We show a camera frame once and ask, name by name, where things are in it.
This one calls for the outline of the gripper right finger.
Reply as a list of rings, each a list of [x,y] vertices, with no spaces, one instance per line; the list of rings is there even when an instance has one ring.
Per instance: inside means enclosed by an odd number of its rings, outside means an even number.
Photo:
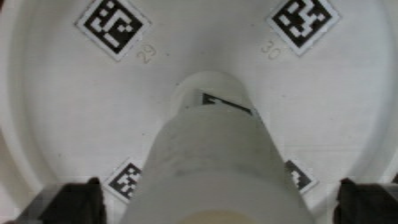
[[[333,224],[398,224],[398,183],[340,180]]]

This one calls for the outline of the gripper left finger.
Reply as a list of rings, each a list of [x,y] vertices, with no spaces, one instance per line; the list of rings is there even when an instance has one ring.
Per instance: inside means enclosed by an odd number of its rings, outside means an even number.
[[[99,178],[49,185],[33,197],[13,224],[106,224]]]

